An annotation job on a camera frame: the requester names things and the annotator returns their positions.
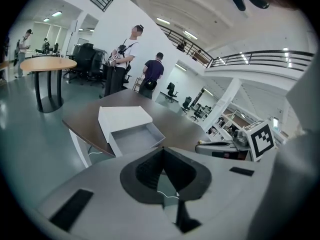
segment black rubber pad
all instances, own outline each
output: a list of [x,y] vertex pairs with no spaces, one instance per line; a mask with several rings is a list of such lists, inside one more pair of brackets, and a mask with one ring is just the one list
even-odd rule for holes
[[50,221],[64,231],[69,231],[80,213],[86,207],[94,193],[79,189],[74,195],[57,211]]
[[254,170],[248,170],[248,169],[243,169],[243,168],[239,168],[239,167],[232,167],[229,171],[237,173],[237,174],[247,175],[247,176],[250,176],[250,177],[255,172]]

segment pants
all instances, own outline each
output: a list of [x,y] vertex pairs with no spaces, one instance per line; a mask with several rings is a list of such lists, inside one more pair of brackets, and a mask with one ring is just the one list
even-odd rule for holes
[[152,100],[152,93],[153,91],[152,90],[148,90],[146,87],[145,87],[145,82],[146,82],[146,79],[143,79],[141,85],[140,85],[140,89],[139,89],[139,94],[143,95],[144,97],[147,97],[149,98],[150,100]]
[[26,54],[24,52],[18,53],[18,78],[22,77],[22,69],[20,67],[20,64],[25,60]]
[[111,67],[106,69],[106,82],[104,97],[121,91],[126,69],[123,67]]

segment round wooden table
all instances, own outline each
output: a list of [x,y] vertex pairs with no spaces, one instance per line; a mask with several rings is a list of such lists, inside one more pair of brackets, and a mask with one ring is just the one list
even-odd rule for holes
[[[29,58],[23,61],[20,65],[23,71],[34,72],[34,88],[37,102],[37,108],[42,113],[50,113],[59,109],[63,104],[61,97],[61,76],[62,70],[71,69],[77,66],[74,60],[61,57],[44,56]],[[56,79],[56,94],[51,94],[51,71],[58,70]],[[47,71],[47,88],[48,96],[40,98],[39,90],[39,72]]]

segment white box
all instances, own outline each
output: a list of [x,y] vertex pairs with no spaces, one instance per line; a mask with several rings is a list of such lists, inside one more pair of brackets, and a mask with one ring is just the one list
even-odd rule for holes
[[155,147],[165,139],[140,106],[100,107],[98,121],[116,157]]

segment man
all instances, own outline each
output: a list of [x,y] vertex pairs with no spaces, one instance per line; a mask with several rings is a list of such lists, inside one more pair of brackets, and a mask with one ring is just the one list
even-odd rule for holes
[[130,62],[138,56],[139,42],[138,37],[144,31],[142,25],[136,25],[131,30],[131,36],[126,39],[117,49],[114,49],[111,53],[111,57],[116,54],[120,54],[122,58],[118,58],[112,62],[112,66],[108,67],[106,72],[106,84],[104,90],[104,96],[108,96],[121,91],[121,86],[124,81],[124,77],[129,71]]
[[25,33],[25,35],[22,37],[22,39],[20,40],[19,43],[19,53],[18,53],[18,78],[22,77],[22,69],[20,67],[20,64],[25,60],[26,58],[26,52],[27,49],[30,48],[30,45],[26,44],[26,40],[28,39],[28,37],[31,35],[32,30],[28,29]]
[[148,60],[143,68],[144,79],[140,85],[139,93],[150,100],[152,99],[153,90],[156,88],[157,80],[164,74],[162,59],[164,54],[158,52],[155,60]]
[[48,54],[50,51],[49,51],[49,49],[50,49],[50,43],[48,42],[48,39],[47,38],[45,38],[44,40],[44,43],[43,43],[43,45],[42,45],[42,53],[43,54]]

